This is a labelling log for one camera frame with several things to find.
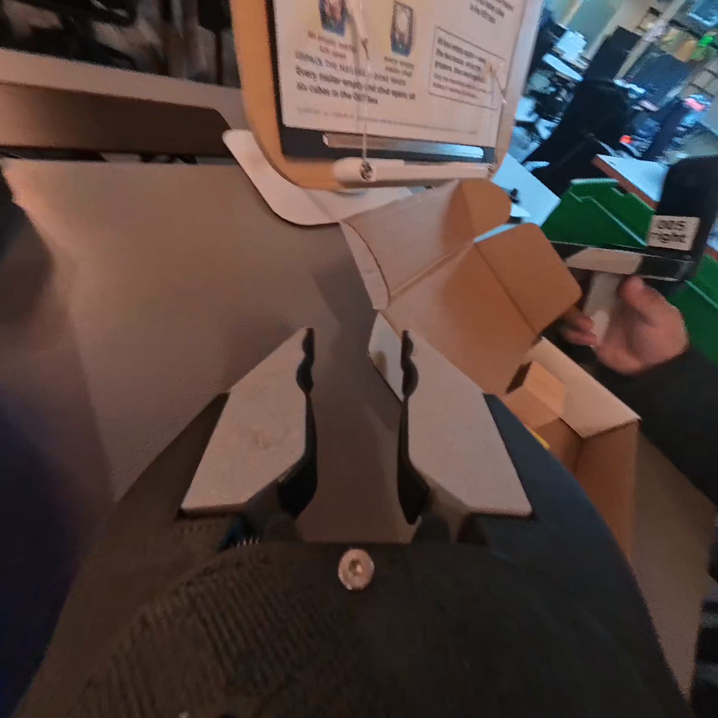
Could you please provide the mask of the white stand base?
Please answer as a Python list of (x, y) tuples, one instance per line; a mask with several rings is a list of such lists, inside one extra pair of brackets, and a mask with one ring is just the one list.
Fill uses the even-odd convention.
[(482, 233), (507, 222), (507, 193), (486, 179), (452, 181), (427, 190), (309, 190), (292, 184), (265, 158), (255, 136), (230, 130), (223, 141), (265, 203), (281, 219), (304, 227), (345, 223), (359, 233), (448, 227), (460, 235)]

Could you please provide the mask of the black office chair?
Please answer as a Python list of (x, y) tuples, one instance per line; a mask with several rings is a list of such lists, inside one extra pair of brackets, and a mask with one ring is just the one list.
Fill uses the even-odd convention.
[(578, 179), (599, 176), (593, 160), (615, 148), (628, 128), (629, 95), (611, 80), (583, 80), (545, 145), (549, 178), (547, 186), (562, 194)]

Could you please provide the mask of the person's right hand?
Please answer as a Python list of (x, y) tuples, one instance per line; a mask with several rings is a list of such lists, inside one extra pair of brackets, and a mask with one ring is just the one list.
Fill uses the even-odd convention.
[(624, 280), (602, 339), (594, 322), (577, 308), (559, 324), (568, 343), (589, 347), (598, 364), (621, 375), (635, 375), (684, 354), (689, 346), (682, 314), (641, 278)]

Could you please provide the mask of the person's right forearm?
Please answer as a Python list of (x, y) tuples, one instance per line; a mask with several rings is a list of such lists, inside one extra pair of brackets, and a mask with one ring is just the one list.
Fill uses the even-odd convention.
[(648, 440), (717, 504), (717, 366), (689, 346), (634, 375), (603, 365), (595, 375), (641, 417)]

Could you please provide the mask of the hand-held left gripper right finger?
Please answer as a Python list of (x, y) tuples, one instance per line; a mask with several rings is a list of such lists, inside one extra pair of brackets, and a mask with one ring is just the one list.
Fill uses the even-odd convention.
[(437, 518), (459, 534), (468, 518), (532, 515), (485, 393), (415, 332), (400, 348), (399, 505), (418, 527)]

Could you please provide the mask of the white desk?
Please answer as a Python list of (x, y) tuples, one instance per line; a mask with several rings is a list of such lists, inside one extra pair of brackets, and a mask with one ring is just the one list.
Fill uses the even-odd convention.
[(560, 203), (558, 195), (509, 153), (506, 153), (492, 181), (511, 199), (510, 223), (542, 226)]

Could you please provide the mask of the green plastic bin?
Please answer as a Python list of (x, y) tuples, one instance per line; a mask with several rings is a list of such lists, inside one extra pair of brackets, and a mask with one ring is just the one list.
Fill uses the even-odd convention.
[[(641, 247), (654, 210), (616, 180), (574, 181), (542, 225), (549, 240), (584, 246)], [(705, 253), (694, 278), (671, 297), (693, 345), (717, 362), (717, 259)]]

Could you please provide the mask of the printed instruction sheet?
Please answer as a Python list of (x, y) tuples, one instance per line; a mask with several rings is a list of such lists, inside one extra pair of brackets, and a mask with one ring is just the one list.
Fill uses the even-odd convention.
[(529, 1), (269, 1), (283, 130), (494, 148)]

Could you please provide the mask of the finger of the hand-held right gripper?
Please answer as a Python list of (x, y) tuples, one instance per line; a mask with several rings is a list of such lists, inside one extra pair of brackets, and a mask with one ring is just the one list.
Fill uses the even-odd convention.
[(554, 240), (550, 243), (572, 271), (631, 276), (639, 274), (643, 265), (653, 261), (653, 255), (631, 249), (584, 246)]

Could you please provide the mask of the wooden edged desk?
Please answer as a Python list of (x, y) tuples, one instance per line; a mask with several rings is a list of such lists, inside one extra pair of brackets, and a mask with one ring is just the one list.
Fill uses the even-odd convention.
[(669, 167), (628, 157), (597, 155), (592, 160), (602, 174), (616, 180), (627, 193), (639, 197), (653, 210), (657, 209)]

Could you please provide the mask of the white cardboard mailer box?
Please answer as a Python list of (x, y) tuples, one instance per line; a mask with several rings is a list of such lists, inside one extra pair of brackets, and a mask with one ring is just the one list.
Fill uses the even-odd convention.
[[(426, 223), (387, 235), (340, 228), (376, 310), (370, 358), (398, 398), (401, 335), (409, 330), (483, 390), (497, 426), (498, 410), (508, 408), (519, 441), (568, 469), (630, 559), (640, 419), (540, 337), (580, 297), (542, 230), (532, 223), (463, 236)], [(507, 430), (499, 431), (509, 452)]]

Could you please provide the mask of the wooden instruction board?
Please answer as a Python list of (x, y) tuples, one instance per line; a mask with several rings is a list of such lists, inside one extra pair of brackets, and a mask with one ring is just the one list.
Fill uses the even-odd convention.
[(432, 186), (491, 178), (507, 153), (538, 31), (541, 1), (529, 1), (494, 148), (283, 130), (268, 1), (231, 1), (244, 112), (261, 152), (292, 184), (312, 190)]

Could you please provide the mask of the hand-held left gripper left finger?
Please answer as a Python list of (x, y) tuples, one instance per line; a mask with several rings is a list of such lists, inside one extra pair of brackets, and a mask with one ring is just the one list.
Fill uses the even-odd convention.
[(228, 392), (180, 509), (297, 518), (318, 484), (315, 335), (301, 328)]

